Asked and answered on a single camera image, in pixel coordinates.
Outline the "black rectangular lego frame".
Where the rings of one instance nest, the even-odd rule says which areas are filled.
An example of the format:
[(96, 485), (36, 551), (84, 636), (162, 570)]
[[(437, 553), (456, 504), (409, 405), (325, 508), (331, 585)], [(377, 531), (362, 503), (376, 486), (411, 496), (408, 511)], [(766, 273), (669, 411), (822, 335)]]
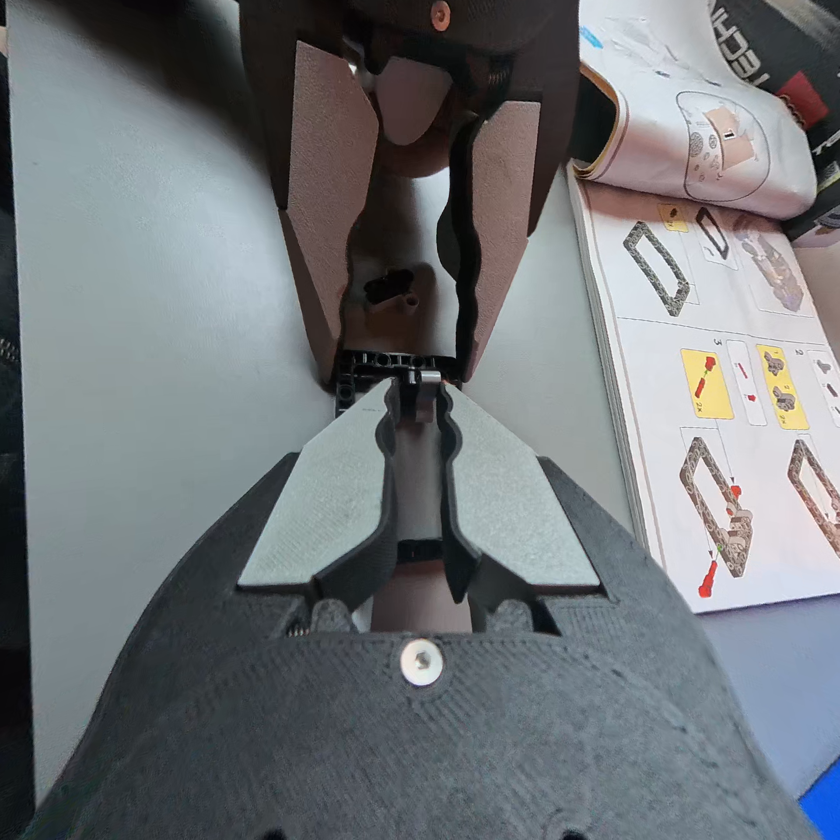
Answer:
[(398, 383), (395, 428), (420, 424), (417, 394), (422, 374), (439, 373), (443, 382), (463, 388), (456, 358), (434, 354), (342, 350), (334, 372), (334, 416), (341, 417), (381, 382)]

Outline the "person's black jacket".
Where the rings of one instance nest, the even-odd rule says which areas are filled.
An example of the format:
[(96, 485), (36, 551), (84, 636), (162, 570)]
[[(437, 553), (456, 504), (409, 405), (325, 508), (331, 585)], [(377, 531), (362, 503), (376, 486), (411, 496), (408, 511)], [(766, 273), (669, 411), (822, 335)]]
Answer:
[(35, 809), (25, 442), (6, 3), (1, 2), (1, 838)]

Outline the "lego instruction booklet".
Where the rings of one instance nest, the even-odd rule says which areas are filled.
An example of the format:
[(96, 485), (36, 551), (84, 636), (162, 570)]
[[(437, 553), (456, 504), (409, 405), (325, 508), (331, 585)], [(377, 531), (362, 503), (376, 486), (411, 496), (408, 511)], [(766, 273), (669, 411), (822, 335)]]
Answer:
[(817, 180), (749, 3), (581, 2), (570, 200), (637, 535), (695, 613), (837, 595)]

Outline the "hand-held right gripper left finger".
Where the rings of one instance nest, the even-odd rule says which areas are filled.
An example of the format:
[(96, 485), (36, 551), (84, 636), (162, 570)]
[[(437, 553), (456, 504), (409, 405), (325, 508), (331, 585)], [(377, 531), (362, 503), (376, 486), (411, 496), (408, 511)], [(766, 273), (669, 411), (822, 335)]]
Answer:
[(298, 454), (237, 585), (353, 612), (396, 566), (398, 382), (384, 380)]

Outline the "blue plastic bin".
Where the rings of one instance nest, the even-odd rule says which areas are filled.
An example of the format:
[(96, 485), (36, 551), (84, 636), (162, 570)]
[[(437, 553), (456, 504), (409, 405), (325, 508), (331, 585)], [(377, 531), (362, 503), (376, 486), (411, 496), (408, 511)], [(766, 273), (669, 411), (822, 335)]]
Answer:
[(799, 804), (824, 839), (839, 839), (839, 758), (800, 796)]

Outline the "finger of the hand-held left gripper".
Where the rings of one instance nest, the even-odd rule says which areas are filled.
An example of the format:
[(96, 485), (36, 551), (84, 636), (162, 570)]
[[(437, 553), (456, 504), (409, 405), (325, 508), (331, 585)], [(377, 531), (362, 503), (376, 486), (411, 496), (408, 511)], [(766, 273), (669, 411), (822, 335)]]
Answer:
[(297, 43), (287, 207), (280, 222), (318, 376), (333, 370), (350, 284), (349, 238), (366, 202), (379, 122), (350, 64)]
[(504, 101), (488, 119), (463, 121), (450, 144), (437, 252), (455, 280), (462, 382), (476, 372), (529, 242), (540, 108), (535, 101)]

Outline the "lego set cardboard box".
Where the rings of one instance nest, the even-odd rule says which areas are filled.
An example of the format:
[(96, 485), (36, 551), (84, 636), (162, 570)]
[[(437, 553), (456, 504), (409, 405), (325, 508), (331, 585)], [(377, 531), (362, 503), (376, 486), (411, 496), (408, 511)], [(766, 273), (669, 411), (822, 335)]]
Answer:
[(805, 132), (816, 198), (785, 233), (797, 248), (838, 245), (839, 2), (709, 1), (707, 11), (731, 71), (781, 99)]

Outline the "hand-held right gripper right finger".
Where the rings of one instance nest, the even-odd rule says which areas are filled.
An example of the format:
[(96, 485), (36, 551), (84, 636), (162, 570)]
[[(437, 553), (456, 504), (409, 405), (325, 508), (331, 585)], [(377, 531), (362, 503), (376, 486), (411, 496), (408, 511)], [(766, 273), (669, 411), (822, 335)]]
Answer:
[(536, 453), (442, 385), (443, 560), (456, 602), (535, 602), (601, 581)]

